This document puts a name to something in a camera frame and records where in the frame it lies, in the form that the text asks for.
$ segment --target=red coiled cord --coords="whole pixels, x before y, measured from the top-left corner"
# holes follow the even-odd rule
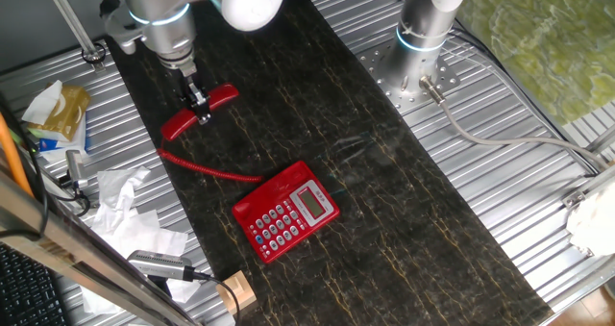
[[[218,177],[218,178],[223,178],[223,179],[228,179],[228,180],[238,181],[238,182],[247,182],[247,183],[260,183],[262,181],[262,176],[242,176],[242,175],[238,175],[234,173],[223,172],[223,171],[219,171],[213,168],[205,167],[197,163],[189,162],[187,160],[174,156],[173,154],[165,151],[163,148],[157,149],[157,152],[161,158],[167,159],[168,161],[174,164],[177,164],[185,168],[189,168],[193,171],[205,173],[213,177]]]

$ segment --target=cable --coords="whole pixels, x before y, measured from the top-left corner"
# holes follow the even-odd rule
[[[35,167],[36,173],[36,182],[37,182],[37,200],[42,204],[42,214],[40,219],[40,227],[38,229],[38,233],[35,233],[30,230],[7,230],[0,232],[0,238],[14,237],[14,236],[23,236],[32,241],[40,240],[45,233],[45,229],[47,228],[47,220],[49,218],[49,205],[47,200],[47,191],[45,190],[45,184],[42,179],[42,172],[40,171],[40,166],[37,162],[37,157],[35,155],[35,149],[32,143],[26,137],[26,134],[23,132],[23,129],[18,124],[19,121],[14,118],[11,110],[8,106],[5,105],[4,98],[0,96],[0,113],[8,118],[12,119],[12,122],[17,123],[12,128],[13,132],[16,133],[26,144],[28,148],[28,154],[30,155],[30,160],[32,161],[32,165]]]
[[[184,160],[182,158],[179,158],[169,152],[167,152],[166,150],[164,150],[163,148],[159,148],[157,149],[158,154],[160,155],[161,158],[163,159],[167,159],[168,161],[177,164],[179,166],[191,169],[193,171],[197,171],[197,172],[201,172],[201,173],[205,173],[214,177],[218,177],[218,178],[223,178],[223,179],[228,179],[228,180],[232,180],[232,181],[238,181],[238,182],[247,182],[247,183],[260,183],[262,181],[262,176],[243,176],[243,175],[239,175],[239,174],[235,174],[235,173],[230,173],[230,172],[223,172],[220,170],[216,170],[213,168],[209,168],[209,167],[205,167],[202,165],[199,165],[197,163],[193,163],[193,162],[189,162],[187,160]]]
[[[226,290],[229,291],[229,293],[231,294],[231,297],[234,300],[234,303],[236,305],[237,308],[237,322],[235,323],[235,326],[240,326],[241,325],[241,313],[240,313],[240,308],[239,308],[239,301],[237,300],[237,296],[235,296],[233,289],[230,288],[228,285],[226,285],[224,282],[211,277],[210,275],[206,274],[206,273],[200,273],[200,272],[194,272],[193,276],[195,279],[199,279],[199,280],[205,280],[205,281],[212,281],[215,282],[217,284],[219,284],[220,286],[222,286],[222,288],[225,288]]]
[[[87,212],[89,211],[89,208],[91,206],[90,202],[89,202],[89,198],[87,198],[87,196],[84,194],[83,191],[79,190],[79,192],[77,192],[77,190],[75,190],[75,196],[68,198],[68,197],[61,197],[58,195],[53,195],[56,199],[60,200],[60,201],[66,201],[66,202],[73,202],[73,201],[79,201],[79,200],[83,200],[84,201],[84,210],[81,211],[80,213],[77,213],[75,215],[81,217],[87,214]]]
[[[19,153],[17,152],[17,148],[15,147],[15,142],[13,142],[12,140],[9,126],[4,120],[4,115],[2,115],[1,113],[0,142],[2,142],[2,146],[4,147],[4,154],[7,157],[7,161],[9,162],[9,167],[11,168],[12,177],[14,178],[15,182],[24,191],[30,194],[30,196],[35,197],[35,195],[32,193],[32,189],[30,188],[28,177],[26,177],[26,172],[23,169],[21,159],[19,158]]]
[[[493,54],[493,52],[491,52],[491,50],[489,50],[489,47],[487,47],[482,41],[480,41],[477,37],[473,36],[470,32],[468,32],[465,27],[463,26],[463,24],[461,24],[461,22],[459,22],[458,19],[455,19],[455,21],[457,22],[457,24],[461,27],[461,29],[458,29],[462,34],[465,34],[467,36],[469,36],[473,41],[464,38],[458,34],[453,34],[453,33],[449,33],[450,36],[455,37],[455,38],[459,38],[463,41],[466,41],[467,43],[469,43],[470,45],[476,47],[479,51],[481,51],[483,54],[485,54],[507,77],[508,79],[514,84],[514,86],[519,89],[525,96],[526,98],[529,99],[529,97],[523,92],[523,89],[521,87],[519,87],[519,85],[515,82],[515,80],[512,78],[512,76],[508,73],[508,71],[506,70],[506,68],[502,65],[502,63],[500,63],[500,61],[498,60],[498,58]],[[471,63],[475,63],[478,65],[481,65],[482,67],[484,67],[485,69],[489,69],[490,66],[484,65],[482,63],[479,63],[477,61],[474,61],[470,58],[464,57],[464,56],[460,56],[457,53],[454,53],[452,51],[448,51],[448,53],[451,53],[454,56],[458,56],[460,58],[463,58],[464,60],[471,62]],[[500,81],[502,81],[507,87],[510,87],[510,85],[507,84],[507,81],[501,77],[498,73],[491,71],[491,73],[493,73],[496,77],[498,77],[500,79]],[[547,127],[553,127],[553,125],[551,125],[550,123],[545,123],[544,120],[542,120],[541,118],[537,118],[543,125],[547,126]],[[561,137],[563,137],[561,135],[561,133],[559,133],[556,128],[553,128],[558,135],[560,135]]]
[[[455,120],[455,118],[451,114],[451,111],[449,110],[449,107],[446,104],[446,102],[440,103],[440,108],[442,108],[442,111],[444,111],[444,114],[449,118],[449,120],[451,121],[451,124],[453,124],[453,126],[457,129],[457,131],[463,137],[465,137],[466,139],[471,140],[472,142],[475,142],[475,143],[478,143],[478,144],[486,144],[486,145],[507,145],[507,144],[520,144],[520,143],[531,143],[531,142],[554,144],[554,145],[558,145],[560,147],[572,149],[572,150],[574,150],[574,151],[584,155],[585,157],[593,160],[594,162],[598,163],[604,169],[608,169],[610,167],[607,163],[604,162],[604,160],[602,160],[601,158],[599,158],[598,156],[596,156],[592,152],[588,151],[587,149],[578,147],[578,146],[576,146],[576,145],[574,145],[574,144],[572,144],[570,142],[566,142],[564,140],[557,139],[557,138],[485,139],[485,138],[474,137],[471,134],[469,134],[468,132],[466,132],[465,130],[463,130],[463,128],[461,128],[461,126],[457,123],[457,121]]]

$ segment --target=gray cable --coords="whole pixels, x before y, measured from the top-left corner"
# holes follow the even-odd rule
[[[587,149],[578,147],[578,146],[576,146],[576,145],[574,145],[574,144],[572,144],[570,142],[566,142],[564,140],[561,140],[561,139],[556,139],[556,138],[484,139],[484,138],[474,137],[470,133],[468,133],[465,130],[463,130],[463,128],[461,128],[461,126],[459,126],[459,123],[457,123],[457,121],[455,120],[455,118],[451,114],[451,110],[449,110],[449,107],[446,105],[446,102],[440,103],[440,107],[442,108],[442,111],[444,111],[444,114],[451,121],[451,124],[453,124],[453,126],[457,129],[457,131],[463,137],[471,140],[472,142],[475,142],[475,143],[478,143],[478,144],[486,144],[486,145],[506,145],[506,144],[520,144],[520,143],[531,143],[531,142],[554,144],[554,145],[558,145],[558,146],[561,146],[561,147],[564,147],[564,148],[572,149],[572,150],[582,154],[583,156],[585,156],[585,157],[593,160],[594,162],[598,163],[603,169],[608,169],[609,168],[609,165],[607,163],[605,163],[603,159],[601,159],[600,157],[596,156],[592,152],[588,151]]]

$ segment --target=phone keypad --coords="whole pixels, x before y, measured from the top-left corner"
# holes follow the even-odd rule
[[[283,201],[283,206],[277,205],[275,210],[269,210],[262,218],[256,220],[258,229],[255,228],[255,225],[250,225],[255,241],[261,244],[260,251],[266,253],[267,256],[272,251],[277,251],[287,241],[291,241],[293,237],[299,236],[299,229],[306,229],[298,213],[293,211],[291,205],[288,201]]]

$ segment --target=green cloth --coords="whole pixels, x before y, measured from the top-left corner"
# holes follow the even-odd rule
[[[560,124],[615,100],[615,0],[465,0],[458,17]]]

